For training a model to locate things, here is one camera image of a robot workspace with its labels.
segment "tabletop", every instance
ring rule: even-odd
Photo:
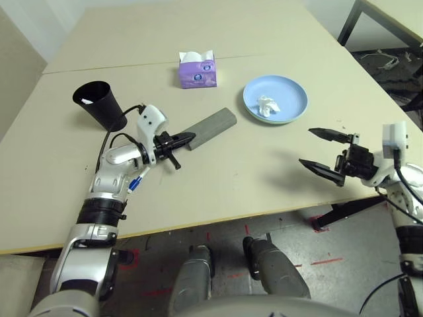
[[[390,16],[423,42],[423,2],[421,0],[362,0]]]
[[[44,73],[179,61],[213,50],[217,59],[312,48],[324,28],[295,0],[178,0],[87,9]]]
[[[334,166],[345,148],[315,137],[311,127],[358,132],[361,144],[377,151],[382,124],[405,120],[407,160],[422,164],[421,131],[305,9],[294,8],[309,19],[286,20],[285,28],[299,30],[298,36],[282,33],[286,48],[280,52],[218,59],[216,88],[181,89],[177,62],[43,75],[0,143],[0,253],[59,247],[75,223],[104,130],[71,96],[93,80],[109,82],[123,109],[141,102],[162,109],[170,134],[224,107],[238,119],[201,147],[176,151],[180,170],[167,161],[156,166],[130,196],[120,237],[375,195],[358,179],[338,188],[298,163]],[[265,74],[304,87],[309,109],[297,121],[267,125],[244,109],[243,87]],[[135,122],[131,114],[128,133],[135,135]]]

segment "gray foam block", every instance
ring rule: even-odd
[[[188,144],[188,148],[192,151],[201,144],[209,141],[216,135],[229,129],[237,123],[237,117],[228,108],[223,108],[212,114],[210,117],[194,124],[184,132],[194,132],[196,137]]]

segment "black paper cup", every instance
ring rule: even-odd
[[[92,81],[79,87],[73,93],[72,99],[106,130],[111,128],[113,132],[119,131],[128,122],[125,116],[121,116],[122,109],[114,98],[110,85],[104,81]]]

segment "light blue plate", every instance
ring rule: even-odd
[[[243,95],[245,107],[250,114],[260,121],[271,124],[284,124],[298,119],[308,105],[307,94],[303,87],[279,75],[265,75],[253,79],[245,86]],[[275,100],[280,112],[271,111],[269,118],[261,116],[257,100],[263,95]]]

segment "crumpled tissue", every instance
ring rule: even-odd
[[[273,112],[279,112],[279,106],[278,104],[275,102],[275,100],[267,97],[267,96],[261,96],[258,100],[258,112],[260,113],[261,116],[265,117],[265,118],[269,118],[270,117],[270,111]]]

